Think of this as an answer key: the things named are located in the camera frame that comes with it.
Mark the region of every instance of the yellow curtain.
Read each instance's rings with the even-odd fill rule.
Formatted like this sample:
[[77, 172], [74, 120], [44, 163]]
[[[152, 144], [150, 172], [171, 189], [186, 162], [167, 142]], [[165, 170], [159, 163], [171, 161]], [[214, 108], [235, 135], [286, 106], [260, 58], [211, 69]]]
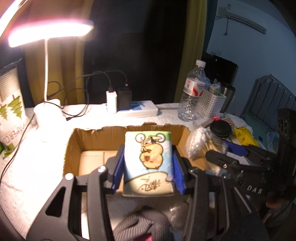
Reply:
[[207, 21], [207, 0], [188, 0], [185, 40], [174, 102], [179, 102], [186, 76], [201, 59]]
[[[83, 18], [88, 19], [94, 0], [34, 0], [31, 2], [28, 22], [39, 19]], [[25, 61], [29, 87], [34, 104], [43, 99], [44, 90], [44, 40], [24, 45]], [[49, 39], [49, 78], [63, 88], [70, 81], [83, 75], [84, 41], [77, 37]], [[47, 94], [59, 89], [59, 84], [50, 83]], [[71, 91], [74, 88], [84, 89], [83, 79], [69, 84], [66, 91], [56, 94], [61, 104], [85, 103], [82, 90]]]

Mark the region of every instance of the white tablecloth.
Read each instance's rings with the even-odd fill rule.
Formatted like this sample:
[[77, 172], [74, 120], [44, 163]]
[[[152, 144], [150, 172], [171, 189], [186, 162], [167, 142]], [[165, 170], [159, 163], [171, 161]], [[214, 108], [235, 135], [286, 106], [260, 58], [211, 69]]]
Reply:
[[[160, 106], [172, 107], [176, 104]], [[75, 115], [83, 107], [84, 105], [66, 106], [65, 112]], [[177, 110], [160, 110], [158, 116], [155, 117], [116, 118], [116, 116], [106, 114], [105, 109], [104, 105], [90, 105], [85, 116], [67, 121], [63, 132], [49, 142], [40, 140], [39, 129], [31, 131], [22, 141], [15, 160], [3, 177], [0, 204], [11, 223], [23, 237], [26, 237], [36, 215], [61, 181], [66, 145], [73, 128], [100, 129], [104, 126], [130, 126], [155, 122], [158, 125], [181, 124], [190, 130], [193, 129], [192, 122], [183, 122], [178, 119]], [[26, 109], [26, 113], [31, 118], [33, 109]], [[202, 123], [204, 120], [200, 117], [197, 122]], [[0, 173], [8, 161], [9, 157], [4, 160], [0, 159]], [[153, 202], [153, 200], [147, 199], [146, 202]], [[137, 199], [130, 202], [121, 196], [108, 197], [113, 228], [119, 219], [128, 211], [132, 211], [137, 204]], [[83, 233], [85, 233], [85, 219], [84, 210], [82, 214]]]

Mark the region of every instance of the cartoon duck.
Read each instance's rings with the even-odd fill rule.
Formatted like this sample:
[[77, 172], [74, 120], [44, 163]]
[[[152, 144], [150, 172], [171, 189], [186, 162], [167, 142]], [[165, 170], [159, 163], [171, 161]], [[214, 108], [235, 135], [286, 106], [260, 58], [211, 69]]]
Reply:
[[140, 138], [140, 160], [147, 169], [158, 169], [163, 163], [163, 147], [157, 142], [163, 142], [164, 136], [149, 136], [146, 140]]

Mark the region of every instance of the bottle label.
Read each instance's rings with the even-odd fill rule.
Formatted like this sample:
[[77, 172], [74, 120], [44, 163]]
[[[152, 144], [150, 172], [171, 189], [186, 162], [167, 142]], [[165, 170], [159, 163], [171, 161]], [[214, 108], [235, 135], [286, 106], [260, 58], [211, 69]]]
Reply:
[[187, 78], [183, 91], [190, 96], [201, 96], [205, 88], [205, 83], [193, 78]]

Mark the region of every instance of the perforated basket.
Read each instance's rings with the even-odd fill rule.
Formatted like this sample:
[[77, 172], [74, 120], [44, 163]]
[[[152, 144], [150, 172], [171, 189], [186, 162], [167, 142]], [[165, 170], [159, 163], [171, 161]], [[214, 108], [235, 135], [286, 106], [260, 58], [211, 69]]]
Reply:
[[197, 112], [205, 117], [209, 118], [218, 113], [226, 100], [226, 96], [216, 96], [207, 90], [204, 90], [201, 97], [197, 101]]

